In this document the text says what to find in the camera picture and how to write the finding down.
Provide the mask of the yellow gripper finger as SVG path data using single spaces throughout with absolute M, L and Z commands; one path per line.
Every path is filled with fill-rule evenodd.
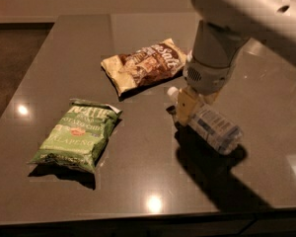
M 219 95 L 219 93 L 218 92 L 215 92 L 215 93 L 212 93 L 210 95 L 204 96 L 203 97 L 203 100 L 204 100 L 204 102 L 206 104 L 212 105 L 216 101 L 218 95 Z
M 195 110 L 204 104 L 203 98 L 190 86 L 179 89 L 177 102 L 178 122 L 186 126 Z

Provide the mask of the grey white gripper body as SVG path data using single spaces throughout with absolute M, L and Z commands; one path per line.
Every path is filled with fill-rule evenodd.
M 230 80 L 241 48 L 248 42 L 239 34 L 200 21 L 183 76 L 197 93 L 209 96 Z

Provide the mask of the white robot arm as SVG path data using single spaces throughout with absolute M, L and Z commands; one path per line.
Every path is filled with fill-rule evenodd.
M 296 0 L 191 0 L 201 16 L 186 58 L 177 117 L 188 124 L 201 95 L 229 81 L 240 49 L 258 40 L 296 67 Z

